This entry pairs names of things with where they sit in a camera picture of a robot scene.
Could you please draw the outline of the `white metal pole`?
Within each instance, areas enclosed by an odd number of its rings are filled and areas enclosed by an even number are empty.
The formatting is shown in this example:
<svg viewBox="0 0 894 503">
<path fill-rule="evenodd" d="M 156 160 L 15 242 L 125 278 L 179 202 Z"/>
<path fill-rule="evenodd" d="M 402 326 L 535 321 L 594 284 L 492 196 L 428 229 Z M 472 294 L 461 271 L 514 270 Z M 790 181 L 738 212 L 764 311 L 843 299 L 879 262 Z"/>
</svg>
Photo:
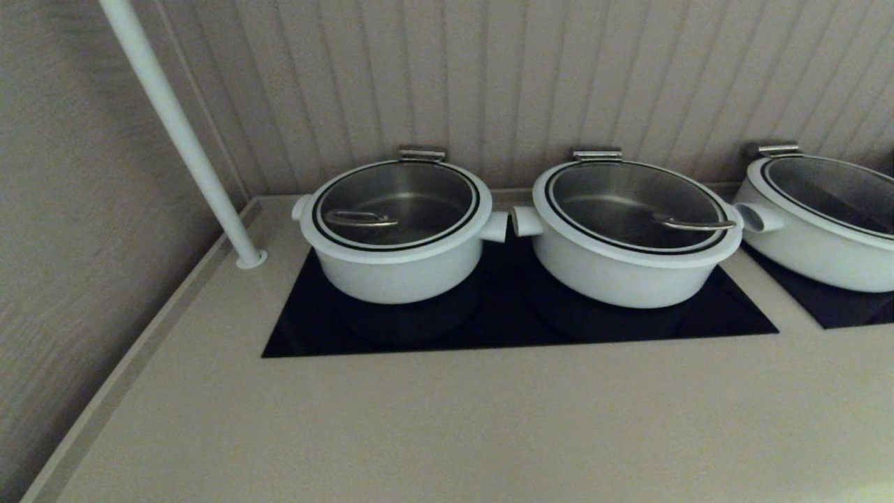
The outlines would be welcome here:
<svg viewBox="0 0 894 503">
<path fill-rule="evenodd" d="M 147 95 L 154 112 L 175 149 L 197 184 L 205 202 L 220 223 L 224 235 L 237 254 L 236 266 L 252 270 L 265 263 L 268 254 L 255 246 L 221 184 L 217 172 L 189 123 L 179 99 L 148 40 L 130 0 L 98 0 L 132 70 Z"/>
</svg>

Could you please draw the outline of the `white round pot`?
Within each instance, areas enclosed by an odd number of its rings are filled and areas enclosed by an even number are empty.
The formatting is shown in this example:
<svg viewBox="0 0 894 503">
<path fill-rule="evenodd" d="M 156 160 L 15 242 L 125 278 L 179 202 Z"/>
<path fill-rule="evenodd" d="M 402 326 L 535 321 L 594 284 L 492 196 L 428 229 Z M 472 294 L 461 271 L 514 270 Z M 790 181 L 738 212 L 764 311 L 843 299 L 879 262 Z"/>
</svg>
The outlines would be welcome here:
<svg viewBox="0 0 894 503">
<path fill-rule="evenodd" d="M 744 242 L 776 264 L 823 284 L 863 293 L 894 291 L 894 249 L 808 223 L 758 194 L 746 178 L 733 200 L 744 221 Z"/>
<path fill-rule="evenodd" d="M 309 244 L 327 280 L 342 293 L 378 305 L 405 305 L 440 296 L 465 280 L 478 266 L 486 242 L 505 241 L 509 219 L 494 209 L 478 238 L 422 257 L 342 258 Z"/>
<path fill-rule="evenodd" d="M 562 238 L 532 205 L 512 210 L 518 238 L 530 238 L 534 255 L 559 283 L 593 300 L 636 309 L 677 305 L 698 293 L 722 262 L 697 268 L 658 268 L 630 264 L 588 251 Z"/>
</svg>

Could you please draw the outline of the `glass lid with white rim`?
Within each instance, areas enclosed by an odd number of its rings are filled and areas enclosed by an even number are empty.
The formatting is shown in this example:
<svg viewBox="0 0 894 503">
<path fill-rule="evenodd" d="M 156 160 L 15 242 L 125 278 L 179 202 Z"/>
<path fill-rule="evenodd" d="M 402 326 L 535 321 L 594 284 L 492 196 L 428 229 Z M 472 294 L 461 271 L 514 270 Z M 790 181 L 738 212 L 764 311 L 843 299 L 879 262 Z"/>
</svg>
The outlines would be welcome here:
<svg viewBox="0 0 894 503">
<path fill-rule="evenodd" d="M 317 249 L 376 261 L 438 254 L 476 239 L 493 210 L 488 188 L 469 171 L 399 159 L 336 176 L 300 198 L 293 220 Z"/>
<path fill-rule="evenodd" d="M 742 217 L 705 185 L 632 161 L 572 161 L 534 182 L 543 223 L 587 249 L 630 264 L 718 264 L 742 242 Z"/>
<path fill-rule="evenodd" d="M 894 249 L 894 177 L 826 157 L 763 157 L 747 181 L 808 223 L 856 242 Z"/>
</svg>

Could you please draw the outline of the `wide black glass cooktop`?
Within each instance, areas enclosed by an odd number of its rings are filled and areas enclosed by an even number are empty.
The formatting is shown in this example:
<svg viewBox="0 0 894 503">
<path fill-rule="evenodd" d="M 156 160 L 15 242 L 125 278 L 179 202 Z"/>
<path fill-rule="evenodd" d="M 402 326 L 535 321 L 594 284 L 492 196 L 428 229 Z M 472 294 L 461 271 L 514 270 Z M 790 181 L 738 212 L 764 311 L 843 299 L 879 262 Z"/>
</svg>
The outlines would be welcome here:
<svg viewBox="0 0 894 503">
<path fill-rule="evenodd" d="M 311 251 L 263 358 L 566 346 L 768 335 L 778 328 L 721 268 L 670 307 L 608 305 L 569 289 L 528 238 L 486 243 L 456 287 L 408 305 L 377 305 L 336 289 Z"/>
</svg>

